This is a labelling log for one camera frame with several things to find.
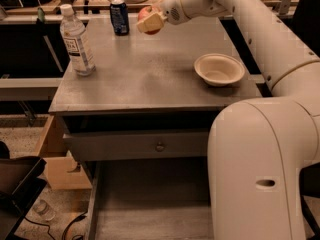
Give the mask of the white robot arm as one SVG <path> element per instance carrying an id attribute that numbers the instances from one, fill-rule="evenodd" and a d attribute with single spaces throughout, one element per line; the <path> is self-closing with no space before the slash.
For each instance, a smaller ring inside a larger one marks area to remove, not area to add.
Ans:
<path id="1" fill-rule="evenodd" d="M 299 173 L 319 158 L 318 56 L 261 0 L 160 0 L 138 16 L 166 23 L 231 14 L 271 92 L 223 109 L 208 139 L 214 240 L 305 240 Z"/>

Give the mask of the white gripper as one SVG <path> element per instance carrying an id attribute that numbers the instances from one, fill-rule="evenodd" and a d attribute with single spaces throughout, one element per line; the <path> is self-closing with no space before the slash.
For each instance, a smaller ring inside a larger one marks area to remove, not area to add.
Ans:
<path id="1" fill-rule="evenodd" d="M 187 21 L 181 0 L 161 0 L 159 7 L 164 15 L 161 12 L 152 12 L 146 18 L 137 22 L 136 26 L 141 33 L 161 30 L 166 20 L 173 25 Z"/>

